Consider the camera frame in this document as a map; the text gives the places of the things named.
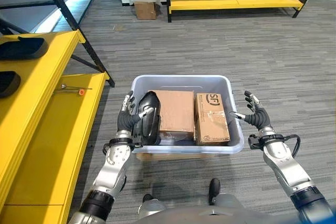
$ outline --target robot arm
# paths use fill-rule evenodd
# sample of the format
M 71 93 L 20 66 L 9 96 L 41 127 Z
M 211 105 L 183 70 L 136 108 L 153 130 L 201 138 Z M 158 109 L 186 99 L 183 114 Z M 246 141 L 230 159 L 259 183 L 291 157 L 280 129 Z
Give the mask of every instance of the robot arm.
M 333 212 L 326 199 L 319 192 L 312 179 L 294 159 L 300 147 L 300 137 L 290 135 L 283 137 L 273 129 L 266 110 L 260 101 L 250 92 L 245 91 L 247 106 L 252 110 L 252 115 L 230 112 L 235 118 L 257 127 L 259 136 L 251 135 L 248 139 L 250 148 L 260 149 L 264 152 L 265 163 L 272 168 L 276 179 L 292 200 L 299 211 L 299 216 L 304 223 L 317 223 L 321 220 L 333 218 Z M 297 138 L 293 153 L 285 141 Z
M 75 212 L 69 224 L 105 224 L 115 198 L 126 183 L 126 168 L 130 155 L 133 149 L 138 147 L 133 144 L 132 127 L 153 111 L 153 108 L 148 108 L 140 114 L 130 115 L 134 100 L 130 98 L 131 96 L 132 92 L 127 94 L 122 104 L 115 138 L 104 145 L 105 163 L 79 211 Z

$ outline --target small cardboard box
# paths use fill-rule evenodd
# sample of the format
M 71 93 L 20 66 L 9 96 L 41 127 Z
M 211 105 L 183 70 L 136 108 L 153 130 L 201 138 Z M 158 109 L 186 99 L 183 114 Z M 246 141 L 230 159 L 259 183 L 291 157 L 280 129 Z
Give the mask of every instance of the small cardboard box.
M 138 19 L 156 19 L 154 2 L 134 2 Z
M 198 93 L 195 115 L 198 145 L 221 145 L 230 141 L 220 94 Z
M 194 92 L 153 90 L 160 100 L 160 138 L 173 144 L 194 138 Z

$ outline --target sf logo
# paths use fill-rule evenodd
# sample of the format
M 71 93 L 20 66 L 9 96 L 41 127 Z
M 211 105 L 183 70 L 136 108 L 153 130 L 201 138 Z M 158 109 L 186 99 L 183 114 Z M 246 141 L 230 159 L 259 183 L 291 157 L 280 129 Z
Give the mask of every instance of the sf logo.
M 206 101 L 213 106 L 219 106 L 219 98 L 216 94 L 207 94 Z

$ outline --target black shoe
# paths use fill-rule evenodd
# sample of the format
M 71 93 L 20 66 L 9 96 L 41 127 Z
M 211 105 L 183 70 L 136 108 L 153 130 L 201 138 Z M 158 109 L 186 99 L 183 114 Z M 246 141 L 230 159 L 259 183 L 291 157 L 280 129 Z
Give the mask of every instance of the black shoe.
M 144 203 L 145 201 L 151 200 L 151 199 L 154 199 L 154 197 L 152 195 L 145 194 L 145 196 L 143 196 L 143 198 L 142 198 L 142 203 Z
M 212 199 L 216 197 L 221 191 L 221 185 L 218 178 L 213 178 L 209 185 L 209 205 L 213 205 Z

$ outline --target light blue plastic bin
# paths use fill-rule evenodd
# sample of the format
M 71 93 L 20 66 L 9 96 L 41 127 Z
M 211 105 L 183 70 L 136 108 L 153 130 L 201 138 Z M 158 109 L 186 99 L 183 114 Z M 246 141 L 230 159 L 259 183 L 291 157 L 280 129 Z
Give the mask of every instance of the light blue plastic bin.
M 210 75 L 143 75 L 138 76 L 132 83 L 135 104 L 148 90 L 179 90 L 197 93 L 219 93 L 222 96 L 227 125 L 230 133 L 228 146 L 170 146 L 155 145 L 136 148 L 134 152 L 145 153 L 219 153 L 234 154 L 244 147 L 244 137 L 237 119 L 229 116 L 230 111 L 236 111 L 230 81 L 225 76 Z

